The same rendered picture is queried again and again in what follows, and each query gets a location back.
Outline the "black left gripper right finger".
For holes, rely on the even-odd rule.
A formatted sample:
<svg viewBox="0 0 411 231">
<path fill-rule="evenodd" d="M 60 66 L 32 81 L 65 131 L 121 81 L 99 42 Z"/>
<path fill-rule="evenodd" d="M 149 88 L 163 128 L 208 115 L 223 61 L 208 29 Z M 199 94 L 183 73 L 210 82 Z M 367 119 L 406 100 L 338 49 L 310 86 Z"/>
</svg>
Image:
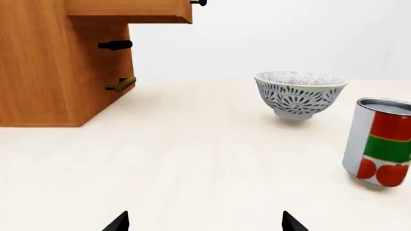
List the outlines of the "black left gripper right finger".
<svg viewBox="0 0 411 231">
<path fill-rule="evenodd" d="M 283 231 L 309 231 L 287 211 L 283 211 L 282 229 Z"/>
</svg>

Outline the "tomato soup can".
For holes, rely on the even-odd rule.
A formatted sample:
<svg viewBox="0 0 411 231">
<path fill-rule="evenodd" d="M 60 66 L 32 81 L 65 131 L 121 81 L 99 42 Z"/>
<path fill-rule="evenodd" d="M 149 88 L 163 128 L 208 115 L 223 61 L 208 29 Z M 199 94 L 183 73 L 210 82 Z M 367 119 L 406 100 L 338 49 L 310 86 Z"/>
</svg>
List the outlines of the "tomato soup can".
<svg viewBox="0 0 411 231">
<path fill-rule="evenodd" d="M 358 99 L 342 165 L 364 182 L 401 185 L 411 167 L 411 103 Z"/>
</svg>

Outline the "patterned white ceramic bowl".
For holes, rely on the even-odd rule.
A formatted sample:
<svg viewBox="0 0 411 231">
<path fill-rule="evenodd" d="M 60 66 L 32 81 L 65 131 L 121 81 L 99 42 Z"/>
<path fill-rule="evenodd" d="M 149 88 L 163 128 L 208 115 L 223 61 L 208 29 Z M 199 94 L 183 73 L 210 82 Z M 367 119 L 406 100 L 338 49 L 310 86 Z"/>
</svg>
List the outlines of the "patterned white ceramic bowl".
<svg viewBox="0 0 411 231">
<path fill-rule="evenodd" d="M 330 107 L 348 84 L 332 74 L 271 71 L 254 77 L 261 99 L 282 118 L 311 119 Z"/>
</svg>

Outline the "open wooden drawer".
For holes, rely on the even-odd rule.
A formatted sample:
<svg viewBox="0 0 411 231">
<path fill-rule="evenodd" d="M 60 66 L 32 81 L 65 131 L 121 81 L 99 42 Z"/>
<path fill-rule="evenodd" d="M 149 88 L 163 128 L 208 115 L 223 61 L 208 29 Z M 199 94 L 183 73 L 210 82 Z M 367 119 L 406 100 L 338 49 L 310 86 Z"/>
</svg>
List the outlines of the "open wooden drawer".
<svg viewBox="0 0 411 231">
<path fill-rule="evenodd" d="M 72 19 L 125 24 L 192 24 L 189 0 L 64 0 Z"/>
</svg>

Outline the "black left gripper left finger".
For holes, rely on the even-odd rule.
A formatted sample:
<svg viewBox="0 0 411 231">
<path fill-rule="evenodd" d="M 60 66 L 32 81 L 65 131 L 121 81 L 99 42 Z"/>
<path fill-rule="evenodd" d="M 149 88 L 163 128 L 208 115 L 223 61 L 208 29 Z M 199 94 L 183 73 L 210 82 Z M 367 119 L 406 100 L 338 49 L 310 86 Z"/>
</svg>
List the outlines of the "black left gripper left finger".
<svg viewBox="0 0 411 231">
<path fill-rule="evenodd" d="M 102 231 L 128 231 L 129 226 L 128 211 L 124 211 Z"/>
</svg>

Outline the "wooden drawer cabinet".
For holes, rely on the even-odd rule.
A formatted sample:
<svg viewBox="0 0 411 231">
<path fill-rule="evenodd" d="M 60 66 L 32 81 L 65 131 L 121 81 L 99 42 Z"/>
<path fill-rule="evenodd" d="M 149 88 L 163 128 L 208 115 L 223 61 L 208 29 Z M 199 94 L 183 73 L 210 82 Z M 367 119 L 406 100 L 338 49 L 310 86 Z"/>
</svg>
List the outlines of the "wooden drawer cabinet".
<svg viewBox="0 0 411 231">
<path fill-rule="evenodd" d="M 0 126 L 81 126 L 134 76 L 127 24 L 66 15 L 64 0 L 0 0 Z"/>
</svg>

